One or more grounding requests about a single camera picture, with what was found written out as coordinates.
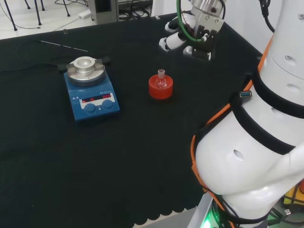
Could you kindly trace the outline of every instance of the white wall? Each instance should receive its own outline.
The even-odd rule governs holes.
[[[272,0],[269,20],[275,28],[281,11],[282,0]],[[181,0],[183,10],[191,10],[188,0]],[[154,0],[153,15],[176,12],[176,0]],[[262,16],[258,0],[227,0],[225,21],[261,53],[264,52],[272,32]]]

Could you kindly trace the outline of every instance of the black band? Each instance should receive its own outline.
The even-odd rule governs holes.
[[[287,115],[304,119],[304,106],[288,101],[271,91],[262,81],[259,72],[252,75],[252,82],[257,94],[267,104]]]
[[[258,218],[258,219],[246,219],[246,218],[236,218],[234,216],[232,216],[230,213],[223,211],[222,208],[218,207],[218,209],[221,211],[222,214],[225,215],[225,218],[230,221],[233,222],[235,224],[256,224],[259,222],[264,221],[270,212],[268,212],[265,216]]]
[[[275,138],[258,125],[242,107],[242,99],[238,94],[232,96],[230,105],[238,123],[248,134],[250,134],[252,138],[257,140],[263,146],[280,155],[287,154],[295,148],[294,146]]]

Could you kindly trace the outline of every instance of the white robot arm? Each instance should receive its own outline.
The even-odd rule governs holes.
[[[184,55],[210,61],[216,35],[224,23],[225,2],[226,0],[192,0],[191,13],[181,12],[178,6],[178,16],[165,27],[167,31],[175,33],[160,40],[162,49],[170,51],[187,41],[189,45],[184,49]]]
[[[188,33],[194,28],[194,38],[202,39],[192,44],[208,43],[212,31],[216,35],[223,24],[221,1],[193,0],[192,5],[192,15],[185,14],[182,23]],[[172,32],[180,27],[174,20],[166,25]],[[184,35],[179,31],[163,39],[164,49],[184,44],[188,40]],[[207,131],[194,138],[198,177],[223,199],[231,217],[243,220],[236,223],[242,228],[262,227],[261,219],[304,178],[303,39],[304,0],[283,0],[263,67],[252,76],[251,98],[243,101],[242,95],[236,95],[230,113],[212,127],[207,124]],[[191,47],[184,53],[204,56]],[[200,46],[199,51],[211,54],[208,46]]]

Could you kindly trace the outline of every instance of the red digital display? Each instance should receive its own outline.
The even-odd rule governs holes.
[[[104,94],[104,95],[94,96],[94,97],[82,99],[82,103],[86,103],[86,102],[90,102],[90,101],[96,101],[96,100],[105,99],[105,98],[109,98],[109,97],[111,97],[111,94]]]
[[[103,99],[109,98],[109,97],[111,97],[111,94],[105,94],[105,95],[103,95]]]

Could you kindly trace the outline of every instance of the power cable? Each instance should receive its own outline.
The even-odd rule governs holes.
[[[223,0],[219,0],[220,1],[220,3],[222,4],[222,9],[223,9],[223,19],[225,18],[225,14],[226,14],[226,5],[225,5],[225,3],[224,3],[224,1]]]
[[[261,5],[262,15],[265,19],[265,22],[266,22],[268,28],[274,33],[275,29],[274,29],[274,27],[272,27],[272,25],[270,24],[269,19],[268,19],[268,16],[269,16],[268,7],[270,6],[271,0],[259,0],[259,1],[260,1],[260,5]]]

